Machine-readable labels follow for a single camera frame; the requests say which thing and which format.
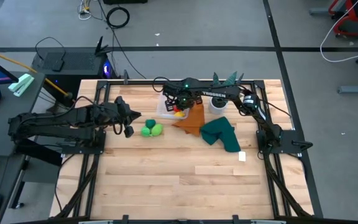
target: wooden table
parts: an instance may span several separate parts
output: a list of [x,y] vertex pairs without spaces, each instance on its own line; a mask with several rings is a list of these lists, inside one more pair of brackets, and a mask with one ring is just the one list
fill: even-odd
[[[269,102],[288,111],[281,81],[264,81]],[[93,99],[96,83],[97,80],[83,80],[78,96]],[[273,218],[264,162],[257,157],[257,124],[252,117],[240,116],[231,102],[224,114],[246,152],[247,160],[240,162],[238,153],[226,152],[220,141],[210,146],[202,138],[171,126],[174,120],[157,117],[158,93],[150,85],[113,86],[110,101],[119,95],[142,116],[133,122],[135,133],[129,139],[123,134],[115,135],[112,127],[106,129],[106,148],[99,160],[91,219],[119,220],[129,215],[131,220],[205,220],[231,219],[235,214],[240,219]],[[209,99],[203,99],[206,123],[219,118],[209,113]],[[81,100],[77,106],[87,104]],[[270,111],[274,123],[283,129],[292,128],[288,115],[272,107]],[[140,129],[146,119],[163,124],[163,134],[142,137]],[[76,155],[62,167],[57,184],[62,206],[77,188],[82,157]],[[313,213],[301,162],[285,154],[280,158],[289,191],[307,212]],[[280,191],[276,190],[283,215]],[[87,193],[86,190],[82,214]],[[57,213],[55,200],[50,215]]]

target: brown cloth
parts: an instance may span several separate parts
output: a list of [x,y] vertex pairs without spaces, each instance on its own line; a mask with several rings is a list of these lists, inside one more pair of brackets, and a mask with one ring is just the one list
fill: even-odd
[[200,128],[204,126],[204,105],[195,104],[189,110],[189,116],[186,119],[178,121],[172,124],[175,127],[182,128],[185,130],[186,134],[194,134],[195,136],[200,136]]

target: black metal frame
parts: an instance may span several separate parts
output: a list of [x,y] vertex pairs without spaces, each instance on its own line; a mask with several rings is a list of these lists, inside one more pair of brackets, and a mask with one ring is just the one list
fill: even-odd
[[[164,84],[165,81],[155,81],[154,84],[161,85]],[[106,81],[106,80],[100,80],[98,81],[98,84],[96,85],[96,93],[94,102],[99,103],[99,99],[101,96],[101,90],[105,89],[104,92],[104,102],[109,101],[109,93],[110,89],[113,85],[150,85],[152,84],[152,80],[116,80],[116,81]],[[261,99],[263,99],[264,103],[264,109],[267,114],[271,118],[269,105],[267,103],[267,94],[265,91],[265,85],[263,80],[255,80],[255,81],[242,81],[242,85],[250,85],[251,90],[253,92],[256,92],[256,89],[259,88],[260,92],[262,94]],[[292,131],[285,131],[285,134],[287,136],[291,136],[292,138],[295,137],[296,141],[302,141],[301,138],[298,138],[297,132],[295,130]],[[307,154],[307,147],[309,146],[300,146],[301,150],[305,151],[303,153]],[[272,164],[270,162],[269,157],[264,157],[264,164],[266,168],[266,174],[267,174],[267,181],[268,181],[268,189],[270,193],[270,199],[272,203],[272,210],[273,210],[273,219],[272,220],[240,220],[238,215],[233,215],[232,220],[129,220],[128,215],[123,215],[121,220],[105,220],[105,222],[102,223],[118,223],[118,224],[128,224],[129,222],[131,224],[241,224],[241,223],[253,223],[253,224],[264,224],[264,223],[272,223],[272,224],[278,224],[278,223],[289,223],[289,224],[358,224],[358,221],[350,221],[350,220],[333,220],[333,219],[326,219],[322,217],[317,216],[305,216],[307,213],[299,207],[295,199],[291,196],[291,193],[287,190],[285,187],[285,181],[284,176],[282,172],[282,166],[280,161],[280,156],[278,153],[290,153],[287,152],[286,149],[280,148],[278,152],[273,152],[273,157],[275,161],[275,170],[272,167]],[[92,201],[94,196],[94,189],[96,184],[96,175],[97,175],[97,169],[99,164],[99,154],[94,155],[93,157],[93,163],[91,166],[91,169],[88,173],[86,173],[86,170],[88,168],[88,161],[89,161],[89,155],[85,154],[83,158],[83,163],[81,165],[81,173],[80,173],[80,179],[78,181],[78,189],[74,193],[74,196],[70,199],[69,203],[64,207],[63,211],[60,212],[57,216],[52,217],[48,220],[42,220],[42,221],[35,221],[35,222],[27,222],[28,224],[44,224],[44,223],[62,223],[62,224],[71,224],[71,223],[82,223],[86,221],[90,221],[91,217],[91,209],[92,209]],[[304,170],[305,172],[311,172],[311,166],[310,163],[304,163]],[[81,195],[83,191],[85,190],[86,186],[89,184],[89,191],[88,191],[88,198],[86,201],[86,208],[85,208],[85,215],[79,216],[80,211],[80,204],[81,204]],[[283,206],[284,206],[284,212],[285,216],[282,216],[279,214],[278,210],[278,203],[277,203],[277,195],[275,191],[274,184],[277,184],[278,188],[281,190],[281,195],[283,199]],[[308,188],[315,189],[315,185],[310,185],[308,182]],[[293,217],[291,215],[290,210],[290,204],[292,207],[294,207],[294,211],[296,211],[296,214],[298,217]],[[68,215],[73,210],[73,217],[68,218]]]

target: concrete floor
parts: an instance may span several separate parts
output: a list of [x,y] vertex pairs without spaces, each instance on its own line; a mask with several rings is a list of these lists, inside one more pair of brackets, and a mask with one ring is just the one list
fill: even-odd
[[[333,21],[311,17],[309,7],[327,6],[328,0],[269,0],[282,47],[319,47]],[[94,47],[101,35],[106,44],[112,33],[106,24],[76,14],[79,1],[5,0],[0,8],[0,47],[4,53],[28,65],[34,45],[52,36],[66,47]],[[159,46],[248,46],[274,47],[263,1],[259,0],[149,0],[147,4],[122,5],[131,20],[116,30],[123,47]],[[100,16],[98,3],[91,11]],[[122,15],[114,15],[121,21]],[[58,46],[45,41],[41,47]],[[357,47],[358,40],[330,35],[327,47]],[[244,72],[244,78],[282,78],[276,53],[256,51],[204,50],[126,52],[146,77],[211,78],[213,72]],[[327,53],[333,59],[354,53]],[[291,87],[307,141],[319,200],[326,218],[358,220],[358,95],[338,95],[340,85],[358,85],[358,65],[324,61],[317,52],[284,52]],[[117,70],[138,75],[123,54],[114,53]],[[22,68],[0,60],[8,70]],[[40,100],[37,108],[45,105]],[[28,184],[21,202],[26,206],[9,209],[4,223],[41,220],[48,217],[54,183]]]

